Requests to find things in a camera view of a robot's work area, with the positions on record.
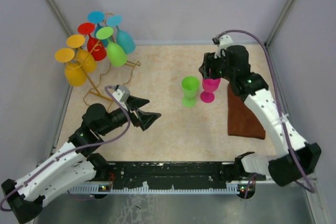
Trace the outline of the pink wine glass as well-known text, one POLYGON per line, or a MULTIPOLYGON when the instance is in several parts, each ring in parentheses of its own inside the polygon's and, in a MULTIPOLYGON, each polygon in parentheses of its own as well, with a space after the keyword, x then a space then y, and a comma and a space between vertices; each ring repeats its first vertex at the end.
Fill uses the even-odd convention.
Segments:
POLYGON ((212 103, 215 100, 214 92, 218 89, 220 79, 203 79, 202 87, 203 92, 200 95, 200 99, 204 103, 212 103))

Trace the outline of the green wine glass front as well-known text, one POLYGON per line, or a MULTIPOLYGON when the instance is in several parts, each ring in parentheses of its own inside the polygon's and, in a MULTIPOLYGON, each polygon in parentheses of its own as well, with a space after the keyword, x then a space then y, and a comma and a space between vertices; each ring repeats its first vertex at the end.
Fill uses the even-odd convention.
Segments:
POLYGON ((182 80, 182 104, 185 107, 191 108, 196 104, 196 95, 200 86, 199 84, 199 79, 195 76, 187 76, 182 80))

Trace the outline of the green wine glass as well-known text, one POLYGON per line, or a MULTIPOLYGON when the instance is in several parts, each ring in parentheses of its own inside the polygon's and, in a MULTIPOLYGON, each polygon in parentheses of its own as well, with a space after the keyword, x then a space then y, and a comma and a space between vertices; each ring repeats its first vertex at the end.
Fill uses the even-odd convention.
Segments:
POLYGON ((196 104, 196 95, 200 86, 199 84, 199 79, 195 76, 187 76, 182 80, 182 104, 185 107, 191 108, 196 104))
POLYGON ((108 41, 107 56, 114 67, 120 67, 127 62, 128 58, 122 47, 111 40, 112 35, 112 27, 102 27, 97 31, 96 38, 108 41))

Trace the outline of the teal wine glass front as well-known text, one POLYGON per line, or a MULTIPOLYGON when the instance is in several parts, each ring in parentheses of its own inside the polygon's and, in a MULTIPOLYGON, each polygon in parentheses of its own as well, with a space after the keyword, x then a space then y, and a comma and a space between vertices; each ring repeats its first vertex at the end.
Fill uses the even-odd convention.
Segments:
POLYGON ((132 36, 120 28, 121 23, 122 16, 120 15, 113 15, 106 21, 107 26, 115 27, 117 29, 116 42, 121 46, 124 52, 129 55, 135 51, 136 45, 132 36))

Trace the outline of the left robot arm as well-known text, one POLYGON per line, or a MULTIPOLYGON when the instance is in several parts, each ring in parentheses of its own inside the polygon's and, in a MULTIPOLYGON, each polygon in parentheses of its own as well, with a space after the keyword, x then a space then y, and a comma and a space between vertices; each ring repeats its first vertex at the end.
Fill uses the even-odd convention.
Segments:
POLYGON ((8 203, 9 211, 19 223, 28 223, 52 200, 77 184, 94 178, 106 179, 108 163, 96 153, 105 144, 102 137, 123 125, 148 129, 161 117, 160 113, 140 109, 148 103, 147 99, 130 95, 112 112, 100 103, 90 105, 82 116, 81 126, 54 155, 26 176, 2 183, 5 198, 1 203, 8 203))

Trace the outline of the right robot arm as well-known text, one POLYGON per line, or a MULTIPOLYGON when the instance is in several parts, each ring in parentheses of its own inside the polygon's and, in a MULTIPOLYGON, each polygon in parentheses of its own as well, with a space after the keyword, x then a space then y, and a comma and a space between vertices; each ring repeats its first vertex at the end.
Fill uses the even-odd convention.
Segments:
POLYGON ((276 150, 275 157, 254 152, 238 156, 234 172, 239 179, 257 173, 270 176, 283 187, 313 173, 321 155, 320 146, 308 143, 280 112, 266 81, 251 71, 244 46, 205 53, 199 72, 204 79, 223 78, 229 82, 233 94, 252 111, 276 150))

